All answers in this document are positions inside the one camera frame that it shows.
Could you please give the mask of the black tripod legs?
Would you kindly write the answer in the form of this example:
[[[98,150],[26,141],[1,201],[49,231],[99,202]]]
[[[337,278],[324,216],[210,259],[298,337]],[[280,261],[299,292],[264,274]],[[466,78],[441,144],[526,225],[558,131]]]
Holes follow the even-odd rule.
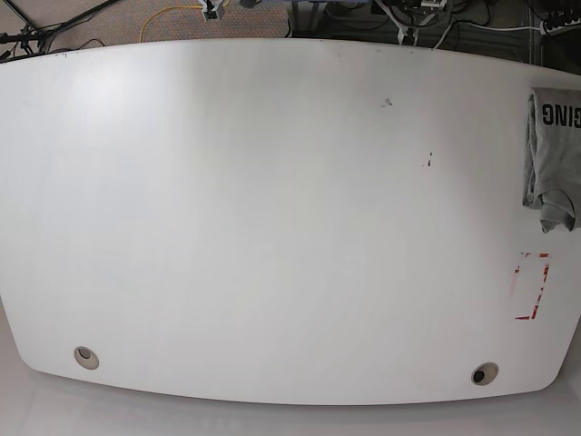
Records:
[[[91,21],[104,9],[118,3],[119,0],[104,1],[64,22],[39,26],[13,1],[4,1],[4,5],[23,22],[24,27],[15,35],[1,33],[1,45],[12,45],[1,52],[1,63],[48,55],[58,35]]]

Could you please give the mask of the white power strip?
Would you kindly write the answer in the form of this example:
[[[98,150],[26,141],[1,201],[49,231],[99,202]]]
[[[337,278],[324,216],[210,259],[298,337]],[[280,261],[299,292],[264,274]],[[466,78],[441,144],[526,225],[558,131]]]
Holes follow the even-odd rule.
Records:
[[[580,9],[550,13],[540,25],[542,35],[558,35],[580,29]]]

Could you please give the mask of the grey metal frame leg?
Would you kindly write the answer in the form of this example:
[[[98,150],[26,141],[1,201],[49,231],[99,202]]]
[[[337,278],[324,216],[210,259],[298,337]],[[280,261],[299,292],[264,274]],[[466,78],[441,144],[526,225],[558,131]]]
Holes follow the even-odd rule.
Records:
[[[311,37],[323,28],[329,1],[287,1],[286,12],[292,37]]]

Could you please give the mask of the grey printed T-shirt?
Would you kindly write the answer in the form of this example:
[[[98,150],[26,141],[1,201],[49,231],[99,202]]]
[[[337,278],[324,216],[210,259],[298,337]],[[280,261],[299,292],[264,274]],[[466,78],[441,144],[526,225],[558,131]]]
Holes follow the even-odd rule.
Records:
[[[580,227],[580,93],[533,88],[528,99],[522,204],[542,231]]]

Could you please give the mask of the red tape rectangle marking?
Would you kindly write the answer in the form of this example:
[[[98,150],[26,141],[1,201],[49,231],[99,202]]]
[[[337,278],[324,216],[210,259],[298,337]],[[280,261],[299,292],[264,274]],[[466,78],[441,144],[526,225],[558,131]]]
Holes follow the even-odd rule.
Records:
[[[531,321],[537,317],[547,283],[551,255],[549,253],[521,253],[510,287],[510,317],[517,321]]]

